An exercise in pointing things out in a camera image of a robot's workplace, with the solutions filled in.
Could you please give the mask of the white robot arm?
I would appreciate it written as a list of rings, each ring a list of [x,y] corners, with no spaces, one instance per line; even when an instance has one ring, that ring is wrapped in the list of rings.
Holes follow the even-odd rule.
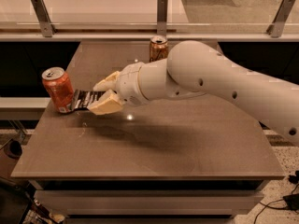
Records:
[[[146,105],[153,100],[211,94],[299,145],[298,85],[250,71],[202,42],[180,42],[167,58],[130,64],[93,89],[103,93],[88,105],[95,115],[119,112],[126,105]]]

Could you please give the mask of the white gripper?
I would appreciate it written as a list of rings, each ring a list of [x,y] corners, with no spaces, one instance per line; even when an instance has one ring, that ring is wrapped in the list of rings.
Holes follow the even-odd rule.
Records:
[[[95,115],[119,112],[126,105],[147,105],[150,101],[142,94],[139,87],[139,71],[143,63],[133,63],[120,72],[115,71],[93,86],[94,91],[105,91],[95,102],[87,106]]]

